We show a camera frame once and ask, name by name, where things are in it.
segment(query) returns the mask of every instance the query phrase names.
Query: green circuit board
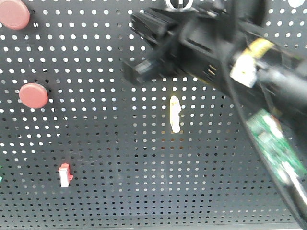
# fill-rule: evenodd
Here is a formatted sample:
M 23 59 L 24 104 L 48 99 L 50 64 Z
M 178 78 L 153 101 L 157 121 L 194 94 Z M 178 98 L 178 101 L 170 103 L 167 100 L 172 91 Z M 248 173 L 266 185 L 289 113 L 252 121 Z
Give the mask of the green circuit board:
M 270 113 L 264 109 L 260 110 L 247 121 L 247 125 L 271 170 L 280 181 L 285 181 L 283 162 L 289 163 L 298 177 L 307 174 L 305 166 L 283 136 L 279 124 Z

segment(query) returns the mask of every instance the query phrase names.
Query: small cream plastic piece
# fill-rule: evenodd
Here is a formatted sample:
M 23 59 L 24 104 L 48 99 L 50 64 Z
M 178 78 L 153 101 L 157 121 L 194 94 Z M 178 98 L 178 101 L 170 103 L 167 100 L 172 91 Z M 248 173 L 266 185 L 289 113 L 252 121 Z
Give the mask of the small cream plastic piece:
M 170 122 L 174 133 L 179 133 L 181 131 L 179 116 L 180 111 L 181 105 L 179 99 L 176 96 L 172 96 L 170 101 Z

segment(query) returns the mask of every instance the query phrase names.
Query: electrical connector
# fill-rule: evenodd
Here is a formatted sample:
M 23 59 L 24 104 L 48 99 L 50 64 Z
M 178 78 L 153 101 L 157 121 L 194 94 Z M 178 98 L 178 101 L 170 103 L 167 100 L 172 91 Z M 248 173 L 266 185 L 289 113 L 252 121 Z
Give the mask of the electrical connector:
M 61 181 L 61 187 L 68 187 L 70 181 L 73 179 L 73 175 L 70 173 L 69 164 L 62 164 L 59 167 L 59 179 Z

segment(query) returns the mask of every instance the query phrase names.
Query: wire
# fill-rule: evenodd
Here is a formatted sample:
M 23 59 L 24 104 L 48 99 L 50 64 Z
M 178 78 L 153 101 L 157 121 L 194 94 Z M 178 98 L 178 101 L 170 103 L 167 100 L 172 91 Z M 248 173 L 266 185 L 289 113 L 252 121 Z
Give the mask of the wire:
M 228 56 L 223 55 L 222 49 L 223 49 L 223 40 L 220 35 L 217 36 L 217 56 L 218 59 L 221 62 L 221 69 L 222 69 L 222 75 L 224 77 L 224 80 L 228 86 L 228 90 L 230 93 L 231 98 L 233 99 L 236 111 L 238 113 L 238 117 L 242 123 L 243 128 L 245 129 L 245 132 L 251 142 L 252 148 L 255 150 L 255 152 L 258 154 L 258 156 L 261 158 L 265 168 L 269 172 L 275 186 L 277 187 L 277 190 L 279 191 L 281 197 L 283 198 L 284 202 L 287 204 L 289 210 L 292 212 L 293 216 L 296 217 L 296 221 L 300 225 L 300 227 L 304 230 L 307 230 L 307 221 L 304 219 L 304 217 L 300 214 L 300 210 L 298 210 L 298 207 L 295 205 L 297 200 L 295 197 L 292 197 L 291 194 L 286 190 L 284 184 L 280 183 L 279 180 L 276 178 L 276 176 L 273 174 L 273 172 L 270 170 L 270 165 L 264 158 L 256 140 L 254 139 L 254 136 L 252 135 L 249 127 L 246 124 L 246 117 L 244 115 L 244 111 L 241 107 L 241 104 L 239 102 L 239 97 L 238 94 L 235 90 L 235 85 L 230 79 L 230 71 L 228 70 L 227 67 L 227 61 L 228 61 Z

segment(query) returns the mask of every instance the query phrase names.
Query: red plastic cap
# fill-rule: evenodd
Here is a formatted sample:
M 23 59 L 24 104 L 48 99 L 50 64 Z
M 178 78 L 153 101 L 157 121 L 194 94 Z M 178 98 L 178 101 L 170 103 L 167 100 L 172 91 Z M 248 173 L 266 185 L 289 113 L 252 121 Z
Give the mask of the red plastic cap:
M 30 20 L 30 12 L 21 0 L 0 0 L 0 22 L 12 29 L 24 29 Z
M 29 83 L 20 88 L 19 98 L 25 106 L 39 109 L 47 104 L 48 93 L 42 85 Z

